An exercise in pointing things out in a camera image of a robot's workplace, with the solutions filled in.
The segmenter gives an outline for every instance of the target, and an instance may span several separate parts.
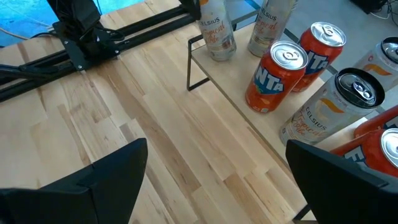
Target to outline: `blue floor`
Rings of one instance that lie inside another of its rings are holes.
[[[98,1],[102,13],[106,14],[143,0]],[[0,27],[14,34],[32,37],[39,32],[46,32],[47,25],[51,26],[57,20],[47,0],[0,0]],[[22,40],[0,31],[1,46],[16,44],[20,41]]]

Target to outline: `wooden shelf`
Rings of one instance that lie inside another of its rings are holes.
[[[212,60],[205,46],[194,50],[192,58],[258,135],[286,161],[285,146],[279,139],[279,129],[324,82],[318,78],[305,92],[290,93],[273,112],[260,114],[250,109],[244,99],[244,93],[260,61],[259,57],[254,56],[247,50],[253,27],[254,24],[251,24],[234,33],[238,49],[230,60],[226,62]],[[353,137],[353,129],[364,121],[366,121],[366,118],[362,118],[351,126],[330,136],[317,146],[325,150],[331,150],[350,141]]]

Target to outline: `orange can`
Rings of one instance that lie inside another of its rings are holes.
[[[357,138],[378,129],[398,128],[397,126],[398,105],[359,125],[354,131],[354,137]]]
[[[398,177],[397,128],[371,131],[332,150],[331,153]]]
[[[262,56],[246,90],[248,105],[261,113],[275,110],[303,77],[308,57],[289,41],[275,42]]]
[[[327,22],[316,22],[300,38],[300,45],[308,54],[305,75],[293,91],[306,90],[343,51],[346,43],[344,32]]]

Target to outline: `wooden surface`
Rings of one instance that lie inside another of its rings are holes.
[[[259,57],[254,56],[247,49],[253,27],[254,24],[251,24],[235,32],[234,36],[238,49],[235,55],[228,61],[216,62],[212,60],[209,58],[205,46],[194,50],[192,57],[258,135],[260,135],[283,160],[286,160],[286,147],[279,139],[280,127],[324,84],[324,82],[318,78],[306,91],[301,93],[290,93],[273,112],[262,114],[252,110],[246,104],[244,93],[260,61]],[[366,118],[330,136],[328,139],[321,142],[318,147],[331,150],[352,140],[353,129],[364,121],[366,121]]]
[[[146,0],[101,22],[117,29],[178,4]],[[1,103],[0,187],[39,188],[146,137],[131,223],[290,223],[305,201],[282,161],[212,83],[185,89],[187,40],[198,34],[186,26]],[[0,63],[61,49],[35,38],[0,49]],[[192,82],[205,77],[192,69]]]

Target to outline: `aluminum can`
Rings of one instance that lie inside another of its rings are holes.
[[[252,54],[262,57],[272,43],[280,39],[298,1],[264,0],[248,45]]]
[[[210,57],[216,61],[231,58],[236,51],[236,43],[225,0],[201,0],[200,11],[198,25]]]
[[[398,177],[398,129],[371,131],[331,153]]]
[[[375,76],[385,91],[398,84],[398,37],[388,37],[377,44],[354,68]]]
[[[331,77],[280,129],[280,139],[316,144],[374,111],[381,84],[369,73],[346,68]]]
[[[248,105],[261,113],[275,110],[304,75],[307,54],[298,44],[278,41],[263,55],[246,90]]]
[[[327,22],[316,22],[300,38],[300,46],[308,54],[304,77],[293,91],[306,90],[343,51],[346,43],[344,32]]]
[[[354,137],[360,137],[370,131],[398,128],[398,105],[362,123],[354,131]]]

